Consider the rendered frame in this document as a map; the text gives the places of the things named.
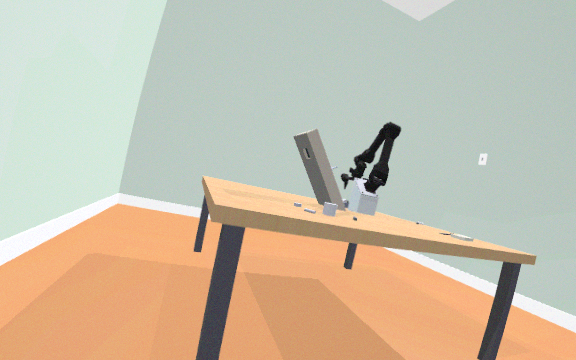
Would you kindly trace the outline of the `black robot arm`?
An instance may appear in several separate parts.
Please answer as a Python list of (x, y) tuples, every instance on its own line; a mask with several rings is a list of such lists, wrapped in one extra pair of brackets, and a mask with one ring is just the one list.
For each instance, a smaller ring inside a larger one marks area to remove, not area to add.
[(385, 140), (382, 152), (378, 160), (379, 162), (374, 165), (371, 173), (369, 174), (369, 180), (367, 180), (366, 183), (363, 183), (367, 192), (376, 194), (376, 190), (380, 186), (383, 187), (386, 184), (389, 173), (388, 161), (393, 149), (393, 142), (394, 139), (399, 136), (401, 130), (402, 128), (400, 126), (391, 122), (387, 122), (384, 124), (383, 128), (380, 129), (379, 134), (374, 139), (371, 147), (365, 149), (363, 153), (353, 158), (356, 165), (355, 170), (357, 172), (363, 173), (365, 168), (367, 168), (365, 162), (372, 163), (374, 161), (375, 153)]

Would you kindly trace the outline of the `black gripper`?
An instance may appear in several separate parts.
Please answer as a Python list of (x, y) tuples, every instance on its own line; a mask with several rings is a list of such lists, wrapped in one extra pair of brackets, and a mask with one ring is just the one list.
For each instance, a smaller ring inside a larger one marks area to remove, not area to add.
[[(364, 173), (364, 172), (363, 172), (363, 173)], [(354, 172), (353, 172), (352, 177), (349, 177), (348, 174), (343, 173), (343, 174), (341, 175), (341, 178), (342, 178), (342, 181), (345, 182), (344, 189), (346, 189), (349, 180), (354, 181), (354, 177), (361, 179), (361, 177), (363, 176), (363, 173), (357, 172), (355, 169), (354, 169)], [(369, 179), (363, 178), (363, 180), (369, 180)]]

